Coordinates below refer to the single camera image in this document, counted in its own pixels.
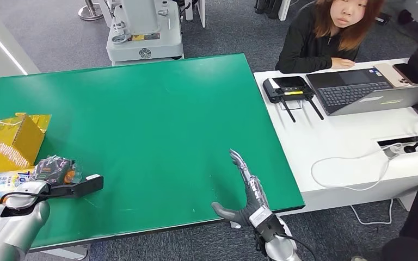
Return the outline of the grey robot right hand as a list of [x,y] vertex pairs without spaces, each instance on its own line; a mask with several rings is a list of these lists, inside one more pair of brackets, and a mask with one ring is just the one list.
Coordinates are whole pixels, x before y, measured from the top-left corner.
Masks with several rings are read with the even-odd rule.
[[215,213],[226,220],[235,222],[241,226],[253,226],[249,218],[261,207],[268,208],[268,200],[260,180],[251,173],[247,163],[241,155],[233,149],[229,149],[232,162],[237,166],[243,179],[247,202],[240,210],[232,210],[223,207],[218,202],[212,202]]

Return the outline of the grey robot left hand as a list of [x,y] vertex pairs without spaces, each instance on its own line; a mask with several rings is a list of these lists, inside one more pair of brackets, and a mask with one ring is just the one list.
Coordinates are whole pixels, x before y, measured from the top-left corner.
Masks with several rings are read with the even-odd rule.
[[53,155],[40,160],[30,174],[30,180],[42,180],[50,185],[73,183],[76,162],[72,159]]

